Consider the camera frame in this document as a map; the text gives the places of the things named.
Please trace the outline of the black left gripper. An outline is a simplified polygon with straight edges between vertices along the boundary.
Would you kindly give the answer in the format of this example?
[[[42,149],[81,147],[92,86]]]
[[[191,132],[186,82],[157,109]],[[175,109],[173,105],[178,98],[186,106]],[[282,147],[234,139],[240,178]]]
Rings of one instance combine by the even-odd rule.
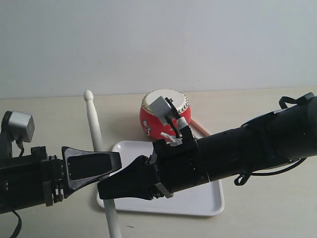
[[[63,146],[62,160],[48,155],[45,146],[31,148],[40,165],[44,203],[47,207],[61,202],[81,188],[122,168],[118,152],[92,152]]]

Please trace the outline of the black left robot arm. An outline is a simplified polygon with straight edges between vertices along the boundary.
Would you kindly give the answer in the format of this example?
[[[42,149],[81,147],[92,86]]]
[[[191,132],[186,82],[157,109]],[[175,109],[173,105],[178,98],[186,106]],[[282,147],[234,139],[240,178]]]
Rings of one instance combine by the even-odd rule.
[[[12,156],[12,142],[0,140],[0,212],[52,206],[122,167],[117,152],[91,152],[63,146],[62,158],[44,146]]]

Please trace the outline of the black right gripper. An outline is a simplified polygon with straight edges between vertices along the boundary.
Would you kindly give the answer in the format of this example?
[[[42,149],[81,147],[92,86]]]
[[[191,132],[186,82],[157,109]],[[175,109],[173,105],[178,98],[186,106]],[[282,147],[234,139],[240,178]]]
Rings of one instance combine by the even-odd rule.
[[[204,160],[189,126],[180,129],[181,144],[164,139],[153,143],[150,159],[138,156],[131,164],[98,183],[102,200],[172,198],[175,192],[209,183]]]

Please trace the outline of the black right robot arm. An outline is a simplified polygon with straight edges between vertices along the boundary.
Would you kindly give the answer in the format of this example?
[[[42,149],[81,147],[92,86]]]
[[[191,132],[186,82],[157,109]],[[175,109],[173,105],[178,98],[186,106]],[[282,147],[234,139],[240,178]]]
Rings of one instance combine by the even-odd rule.
[[[170,198],[175,192],[235,176],[241,186],[251,176],[283,173],[317,154],[317,98],[282,97],[280,109],[242,126],[195,139],[188,126],[181,144],[153,143],[153,154],[98,183],[101,199]]]

